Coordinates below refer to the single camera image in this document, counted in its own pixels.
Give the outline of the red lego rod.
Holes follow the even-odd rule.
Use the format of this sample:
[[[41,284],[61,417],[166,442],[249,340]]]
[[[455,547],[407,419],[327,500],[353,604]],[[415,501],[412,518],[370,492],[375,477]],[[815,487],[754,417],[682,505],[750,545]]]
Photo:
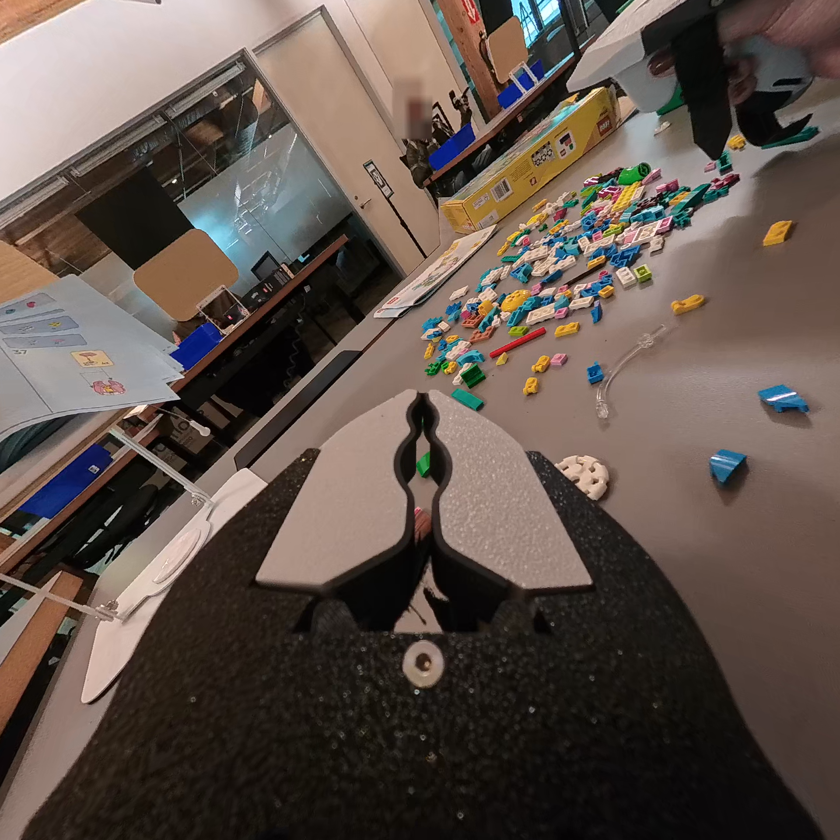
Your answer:
[[[526,332],[522,336],[514,339],[513,341],[510,341],[510,342],[500,346],[499,348],[489,352],[489,358],[492,359],[492,360],[495,360],[495,359],[501,357],[505,353],[509,353],[509,352],[517,349],[518,347],[521,347],[524,344],[527,344],[531,341],[534,341],[534,340],[537,340],[537,339],[541,338],[543,335],[545,335],[545,333],[546,333],[545,328],[533,329],[530,332]]]

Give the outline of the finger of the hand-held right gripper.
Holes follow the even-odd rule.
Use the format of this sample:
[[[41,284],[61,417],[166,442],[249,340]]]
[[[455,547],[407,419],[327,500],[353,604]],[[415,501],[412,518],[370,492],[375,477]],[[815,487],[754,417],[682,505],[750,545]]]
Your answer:
[[[673,94],[679,82],[674,72],[653,76],[648,70],[624,70],[616,73],[616,83],[640,112],[656,112]]]
[[[645,47],[643,31],[676,9],[676,1],[634,1],[582,54],[567,81],[569,91],[597,87],[606,79],[616,80],[624,70],[648,70],[648,63],[660,47]]]

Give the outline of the blue storage bin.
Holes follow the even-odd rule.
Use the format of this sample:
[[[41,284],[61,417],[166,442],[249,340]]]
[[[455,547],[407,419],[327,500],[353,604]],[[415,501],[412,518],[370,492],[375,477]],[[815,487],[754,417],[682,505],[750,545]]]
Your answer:
[[[214,324],[205,322],[178,343],[170,356],[184,371],[189,371],[211,353],[223,339],[223,334]]]
[[[440,172],[460,154],[467,151],[476,141],[476,134],[472,123],[468,123],[453,134],[443,145],[431,152],[428,163],[433,172]]]
[[[93,444],[17,509],[37,518],[51,519],[74,501],[112,463],[111,453]]]
[[[543,78],[544,68],[540,59],[529,66],[522,62],[514,67],[509,76],[509,83],[497,96],[500,108],[508,109],[514,102],[539,84]]]

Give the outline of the clear acrylic box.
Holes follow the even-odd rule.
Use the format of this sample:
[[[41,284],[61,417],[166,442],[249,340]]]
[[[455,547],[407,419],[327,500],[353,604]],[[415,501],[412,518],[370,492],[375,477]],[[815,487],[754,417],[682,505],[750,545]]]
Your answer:
[[[242,301],[226,286],[220,286],[202,300],[197,310],[204,318],[226,333],[249,316]]]

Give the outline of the long teal lego plate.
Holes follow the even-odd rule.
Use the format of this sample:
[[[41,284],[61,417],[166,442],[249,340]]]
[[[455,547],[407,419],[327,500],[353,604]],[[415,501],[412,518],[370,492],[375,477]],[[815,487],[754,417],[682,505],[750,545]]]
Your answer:
[[[773,140],[769,143],[762,145],[761,149],[767,151],[771,149],[782,148],[785,146],[792,146],[810,142],[820,133],[820,131],[821,130],[819,127],[815,125],[808,125],[802,128],[797,133],[791,134],[790,136],[784,137],[782,139]]]

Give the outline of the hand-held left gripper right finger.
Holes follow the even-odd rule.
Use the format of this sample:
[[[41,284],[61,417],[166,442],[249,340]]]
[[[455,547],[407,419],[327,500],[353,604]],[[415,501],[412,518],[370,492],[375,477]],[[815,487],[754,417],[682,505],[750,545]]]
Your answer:
[[[439,391],[425,395],[437,485],[433,570],[447,597],[579,592],[593,580],[520,444]]]

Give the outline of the white round lego gear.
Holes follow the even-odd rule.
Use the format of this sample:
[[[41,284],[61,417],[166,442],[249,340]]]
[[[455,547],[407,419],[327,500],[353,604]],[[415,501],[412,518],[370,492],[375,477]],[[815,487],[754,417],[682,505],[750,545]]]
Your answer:
[[[589,455],[571,455],[553,466],[581,492],[593,501],[604,497],[610,473],[601,460]]]

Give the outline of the pile of mixed lego pieces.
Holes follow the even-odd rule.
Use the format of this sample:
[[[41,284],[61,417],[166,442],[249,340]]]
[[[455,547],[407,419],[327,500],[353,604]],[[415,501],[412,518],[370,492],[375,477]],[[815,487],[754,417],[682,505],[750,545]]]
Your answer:
[[[556,338],[576,334],[573,312],[603,316],[603,302],[617,287],[652,280],[642,253],[659,253],[667,237],[687,228],[695,212],[730,193],[740,176],[731,153],[706,163],[699,185],[667,180],[658,167],[640,163],[587,178],[580,191],[534,205],[532,215],[497,252],[498,264],[469,286],[453,289],[441,318],[423,322],[426,376],[450,375],[455,388],[467,365],[533,329]]]

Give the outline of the open instruction sheet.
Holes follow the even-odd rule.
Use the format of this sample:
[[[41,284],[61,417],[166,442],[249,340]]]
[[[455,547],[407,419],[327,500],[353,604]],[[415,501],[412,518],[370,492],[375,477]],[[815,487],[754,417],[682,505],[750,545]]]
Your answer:
[[[77,276],[1,307],[1,439],[176,398],[174,345]]]

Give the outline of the black electronic device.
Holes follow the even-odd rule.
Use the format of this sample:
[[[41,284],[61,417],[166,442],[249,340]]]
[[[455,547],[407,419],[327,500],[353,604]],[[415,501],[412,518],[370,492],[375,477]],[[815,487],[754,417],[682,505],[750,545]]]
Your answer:
[[[279,262],[271,252],[265,252],[252,266],[256,284],[248,289],[241,301],[248,312],[255,312],[294,278],[287,263]]]

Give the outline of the clear curved lego tube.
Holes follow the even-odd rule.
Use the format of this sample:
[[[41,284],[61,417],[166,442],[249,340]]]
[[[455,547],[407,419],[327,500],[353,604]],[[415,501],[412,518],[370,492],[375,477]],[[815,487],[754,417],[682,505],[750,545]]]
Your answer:
[[[631,349],[625,352],[609,370],[604,373],[604,378],[596,384],[595,389],[595,415],[600,422],[606,422],[611,416],[611,404],[609,399],[609,392],[617,376],[622,373],[627,366],[636,360],[640,355],[643,355],[653,349],[657,344],[661,343],[662,339],[671,332],[671,328],[661,323],[653,331],[646,332],[641,335],[633,344]]]

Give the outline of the person's right hand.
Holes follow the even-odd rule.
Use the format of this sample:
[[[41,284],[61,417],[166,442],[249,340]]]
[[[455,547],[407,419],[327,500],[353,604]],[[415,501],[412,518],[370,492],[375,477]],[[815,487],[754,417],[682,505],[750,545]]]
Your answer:
[[[720,42],[760,36],[774,45],[800,49],[812,74],[839,78],[838,1],[744,1],[717,16]]]

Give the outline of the white stand base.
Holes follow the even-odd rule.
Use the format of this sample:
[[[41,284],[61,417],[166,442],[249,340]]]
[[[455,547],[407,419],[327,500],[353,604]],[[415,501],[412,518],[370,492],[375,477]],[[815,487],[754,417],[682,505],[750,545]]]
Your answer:
[[[121,675],[146,627],[177,578],[198,551],[267,483],[250,469],[241,469],[169,541],[116,599],[116,616],[101,622],[93,638],[80,702],[90,705]]]

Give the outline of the lego instruction booklet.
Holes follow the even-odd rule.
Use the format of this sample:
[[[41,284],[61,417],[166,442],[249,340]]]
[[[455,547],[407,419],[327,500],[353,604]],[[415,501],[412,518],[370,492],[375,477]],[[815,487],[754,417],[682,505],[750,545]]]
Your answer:
[[[440,288],[495,234],[497,225],[455,239],[421,274],[395,292],[374,311],[375,319],[396,319],[414,308]]]

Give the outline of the white door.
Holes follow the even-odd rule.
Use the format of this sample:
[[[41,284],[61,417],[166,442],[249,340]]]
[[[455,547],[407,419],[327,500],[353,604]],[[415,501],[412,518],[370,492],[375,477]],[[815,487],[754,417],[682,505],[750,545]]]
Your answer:
[[[260,45],[262,76],[392,263],[406,277],[439,245],[438,211],[401,161],[387,107],[371,88],[329,11],[318,7]]]

